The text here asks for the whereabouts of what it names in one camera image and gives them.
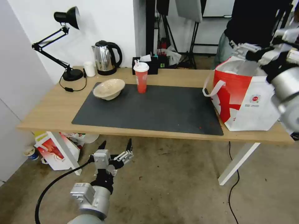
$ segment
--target logo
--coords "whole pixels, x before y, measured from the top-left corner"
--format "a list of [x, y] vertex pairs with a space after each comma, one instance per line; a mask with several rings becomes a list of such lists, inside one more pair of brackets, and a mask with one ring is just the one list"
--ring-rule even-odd
[[258, 103], [261, 99], [261, 95], [252, 95], [250, 97], [250, 103]]

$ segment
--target shopping bag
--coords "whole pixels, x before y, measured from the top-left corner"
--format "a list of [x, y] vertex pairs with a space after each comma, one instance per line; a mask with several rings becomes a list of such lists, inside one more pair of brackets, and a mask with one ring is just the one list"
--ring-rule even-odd
[[[40, 154], [49, 163], [53, 170], [68, 170], [71, 168], [69, 160], [65, 159], [59, 148], [55, 145], [53, 140], [46, 132], [35, 132], [34, 134], [36, 141], [34, 147], [38, 149]], [[74, 158], [78, 161], [80, 149], [61, 133], [60, 136], [71, 151]]]
[[274, 88], [257, 63], [232, 56], [217, 66], [211, 97], [223, 123], [230, 131], [267, 131], [279, 118], [271, 102]]

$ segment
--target table top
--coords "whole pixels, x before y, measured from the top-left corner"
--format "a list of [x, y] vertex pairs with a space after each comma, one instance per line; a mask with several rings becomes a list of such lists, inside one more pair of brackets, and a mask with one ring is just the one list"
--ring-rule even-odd
[[[206, 77], [210, 74], [213, 75], [212, 70], [159, 69], [158, 75], [148, 76], [147, 84], [159, 86], [203, 87]], [[269, 131], [232, 132], [226, 128], [221, 120], [219, 120], [223, 130], [223, 136], [72, 124], [72, 120], [95, 83], [103, 82], [111, 78], [120, 78], [127, 84], [136, 83], [131, 68], [119, 68], [115, 74], [110, 76], [96, 75], [94, 77], [87, 77], [86, 88], [79, 92], [66, 92], [59, 84], [57, 84], [45, 95], [41, 102], [26, 116], [26, 118], [21, 121], [18, 128], [30, 131], [97, 133], [106, 135], [213, 141], [264, 142], [272, 144], [293, 143], [293, 139], [278, 122], [274, 124]], [[62, 81], [61, 84], [73, 89], [81, 89], [85, 84], [85, 79], [73, 82]], [[211, 90], [211, 85], [212, 77], [207, 87], [208, 90]]]

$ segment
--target black desk mat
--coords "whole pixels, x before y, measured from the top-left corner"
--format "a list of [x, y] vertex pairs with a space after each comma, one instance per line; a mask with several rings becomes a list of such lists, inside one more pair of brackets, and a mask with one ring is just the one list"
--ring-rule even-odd
[[126, 84], [110, 101], [91, 91], [72, 124], [223, 135], [211, 99], [192, 87], [148, 85], [140, 94], [136, 85]]

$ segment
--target lamp arm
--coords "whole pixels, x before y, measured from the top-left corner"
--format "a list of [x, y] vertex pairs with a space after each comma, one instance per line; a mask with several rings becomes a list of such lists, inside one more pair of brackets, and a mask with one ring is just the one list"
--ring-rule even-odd
[[[64, 34], [61, 35], [60, 37], [57, 37], [54, 40], [51, 40], [49, 42], [47, 42], [45, 45], [41, 46], [40, 44], [42, 44], [43, 42], [45, 42], [45, 40], [49, 39], [50, 37], [54, 36], [55, 34], [59, 33], [60, 31], [63, 31]], [[51, 43], [59, 40], [60, 38], [66, 36], [69, 33], [69, 28], [67, 26], [63, 26], [61, 29], [59, 29], [58, 31], [54, 32], [53, 34], [51, 34], [50, 36], [47, 36], [46, 38], [40, 40], [39, 42], [36, 42], [34, 44], [32, 44], [32, 48], [34, 50], [36, 50], [37, 52], [41, 53], [42, 55], [46, 56], [47, 58], [51, 59], [52, 61], [56, 62], [57, 64], [59, 64], [60, 66], [64, 67], [66, 70], [72, 70], [70, 68], [70, 65], [67, 63], [64, 63], [63, 61], [53, 57], [52, 55], [48, 54], [47, 52], [45, 52], [43, 50], [44, 47], [50, 45]]]

